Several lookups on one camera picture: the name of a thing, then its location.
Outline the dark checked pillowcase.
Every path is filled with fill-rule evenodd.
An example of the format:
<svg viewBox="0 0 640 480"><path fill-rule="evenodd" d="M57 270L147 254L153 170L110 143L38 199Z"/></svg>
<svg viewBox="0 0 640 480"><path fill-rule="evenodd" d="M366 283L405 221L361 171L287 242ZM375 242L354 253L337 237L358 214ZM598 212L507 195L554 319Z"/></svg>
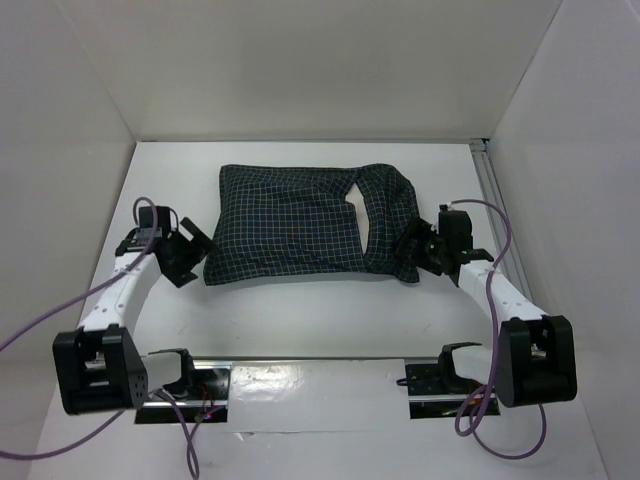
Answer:
<svg viewBox="0 0 640 480"><path fill-rule="evenodd" d="M370 222L365 254L354 207L345 199L354 183ZM420 280L415 266L393 255L419 207L412 183L392 165L225 165L219 198L214 249L203 269L208 286L324 273L390 275L408 284Z"/></svg>

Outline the cream pillow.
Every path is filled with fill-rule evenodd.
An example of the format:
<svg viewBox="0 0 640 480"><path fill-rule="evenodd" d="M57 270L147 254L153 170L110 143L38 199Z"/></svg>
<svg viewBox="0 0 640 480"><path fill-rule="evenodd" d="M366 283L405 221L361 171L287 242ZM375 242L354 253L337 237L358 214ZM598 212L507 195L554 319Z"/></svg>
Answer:
<svg viewBox="0 0 640 480"><path fill-rule="evenodd" d="M364 196L356 183L352 185L345 199L354 207L361 250L365 254L369 243L370 222Z"/></svg>

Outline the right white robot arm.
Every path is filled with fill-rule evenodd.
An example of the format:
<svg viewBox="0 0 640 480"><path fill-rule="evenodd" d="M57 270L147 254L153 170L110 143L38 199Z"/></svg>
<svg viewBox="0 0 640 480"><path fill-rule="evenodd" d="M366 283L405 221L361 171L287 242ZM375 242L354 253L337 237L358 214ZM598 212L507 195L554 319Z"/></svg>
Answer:
<svg viewBox="0 0 640 480"><path fill-rule="evenodd" d="M535 306L500 272L494 257L473 245L464 211L443 208L436 224L416 218L400 237L399 256L436 276L447 276L497 330L491 347L476 342L443 346L432 374L407 373L412 394L429 389L464 394L487 381L506 407L571 401L577 394L573 329L562 315Z"/></svg>

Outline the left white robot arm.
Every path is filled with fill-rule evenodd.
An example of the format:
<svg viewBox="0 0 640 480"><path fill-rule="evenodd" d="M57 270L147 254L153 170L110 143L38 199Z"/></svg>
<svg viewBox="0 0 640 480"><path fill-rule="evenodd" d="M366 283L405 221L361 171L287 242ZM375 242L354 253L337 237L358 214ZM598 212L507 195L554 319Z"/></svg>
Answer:
<svg viewBox="0 0 640 480"><path fill-rule="evenodd" d="M64 411L69 415L139 410L157 389L184 399L197 374L184 348L140 354L133 332L160 279L182 288L213 241L191 219L167 206L141 207L136 227L115 250L114 269L91 312L52 345Z"/></svg>

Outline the aluminium rail frame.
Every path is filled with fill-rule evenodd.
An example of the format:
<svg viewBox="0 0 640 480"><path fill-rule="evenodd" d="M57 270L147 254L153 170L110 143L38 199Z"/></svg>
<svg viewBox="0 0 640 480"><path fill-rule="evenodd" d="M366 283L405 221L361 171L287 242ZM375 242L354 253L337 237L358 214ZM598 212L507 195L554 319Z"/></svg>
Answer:
<svg viewBox="0 0 640 480"><path fill-rule="evenodd" d="M487 143L474 140L470 144L470 150L480 182L483 206L496 245L496 257L500 260L490 290L494 295L494 309L498 313L498 319L502 321L508 313L518 312L533 314L538 318L542 310L532 302L524 268L515 247L511 224L504 220L506 208L490 162ZM492 308L489 306L486 289L490 271L491 264L485 261L465 265L461 271L461 289L479 305L488 320L492 321Z"/></svg>

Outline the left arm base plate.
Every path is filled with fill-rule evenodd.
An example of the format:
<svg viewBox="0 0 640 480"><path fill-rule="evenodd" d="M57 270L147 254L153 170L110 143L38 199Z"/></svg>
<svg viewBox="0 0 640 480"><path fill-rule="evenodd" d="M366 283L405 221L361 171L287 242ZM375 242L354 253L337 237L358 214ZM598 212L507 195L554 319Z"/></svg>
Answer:
<svg viewBox="0 0 640 480"><path fill-rule="evenodd" d="M166 387L188 426L228 421L232 362L196 357L188 380ZM179 424L178 415L165 400L149 400L136 412L137 425Z"/></svg>

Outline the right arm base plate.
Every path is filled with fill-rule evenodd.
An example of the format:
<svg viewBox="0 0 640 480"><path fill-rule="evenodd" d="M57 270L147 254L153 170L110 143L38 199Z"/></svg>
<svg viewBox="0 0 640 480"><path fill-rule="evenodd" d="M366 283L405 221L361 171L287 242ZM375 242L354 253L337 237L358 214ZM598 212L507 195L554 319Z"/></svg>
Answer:
<svg viewBox="0 0 640 480"><path fill-rule="evenodd" d="M396 385L406 390L412 420L455 418L465 399L480 386L474 380L445 379L434 359L406 363Z"/></svg>

